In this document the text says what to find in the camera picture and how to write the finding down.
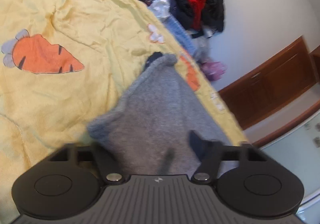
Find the metal screw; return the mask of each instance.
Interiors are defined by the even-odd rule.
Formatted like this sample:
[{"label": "metal screw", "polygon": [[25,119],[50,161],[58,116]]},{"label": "metal screw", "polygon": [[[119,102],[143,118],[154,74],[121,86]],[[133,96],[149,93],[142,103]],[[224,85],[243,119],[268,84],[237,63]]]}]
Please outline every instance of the metal screw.
[{"label": "metal screw", "polygon": [[208,175],[205,172],[198,172],[194,175],[195,179],[198,181],[207,181],[210,178],[210,175]]},{"label": "metal screw", "polygon": [[120,181],[122,178],[122,175],[119,173],[110,173],[107,175],[108,181]]}]

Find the wooden door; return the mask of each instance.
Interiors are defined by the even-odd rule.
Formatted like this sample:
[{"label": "wooden door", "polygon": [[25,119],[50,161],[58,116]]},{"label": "wooden door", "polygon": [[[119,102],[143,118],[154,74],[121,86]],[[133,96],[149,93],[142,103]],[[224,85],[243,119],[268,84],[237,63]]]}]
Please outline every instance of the wooden door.
[{"label": "wooden door", "polygon": [[283,108],[316,83],[303,37],[219,93],[246,129]]}]

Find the bed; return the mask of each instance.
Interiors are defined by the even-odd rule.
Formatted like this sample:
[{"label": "bed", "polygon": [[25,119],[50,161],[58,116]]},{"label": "bed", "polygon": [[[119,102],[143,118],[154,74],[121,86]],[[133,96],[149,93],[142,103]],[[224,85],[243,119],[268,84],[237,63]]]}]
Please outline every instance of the bed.
[{"label": "bed", "polygon": [[18,215],[15,179],[65,143],[90,143],[86,125],[116,106],[153,52],[175,54],[175,69],[231,143],[246,141],[195,62],[138,0],[1,0],[0,25],[2,224]]}]

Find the white logo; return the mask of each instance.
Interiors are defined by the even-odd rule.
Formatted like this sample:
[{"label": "white logo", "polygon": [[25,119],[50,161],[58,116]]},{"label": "white logo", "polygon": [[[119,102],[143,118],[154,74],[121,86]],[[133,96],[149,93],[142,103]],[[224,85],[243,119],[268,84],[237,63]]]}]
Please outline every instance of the white logo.
[{"label": "white logo", "polygon": [[154,179],[154,181],[156,181],[157,183],[160,183],[160,182],[162,182],[162,181],[163,181],[163,179],[162,179],[162,178],[160,178],[160,177],[158,177],[158,178],[155,178],[155,179]]}]

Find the gray garment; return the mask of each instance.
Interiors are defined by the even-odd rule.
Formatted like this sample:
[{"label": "gray garment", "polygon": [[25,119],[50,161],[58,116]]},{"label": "gray garment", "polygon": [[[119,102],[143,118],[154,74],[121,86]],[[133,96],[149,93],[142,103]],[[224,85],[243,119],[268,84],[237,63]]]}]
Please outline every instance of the gray garment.
[{"label": "gray garment", "polygon": [[127,174],[188,174],[200,165],[188,133],[230,144],[165,54],[129,87],[110,112],[88,125],[91,137],[112,152]]}]

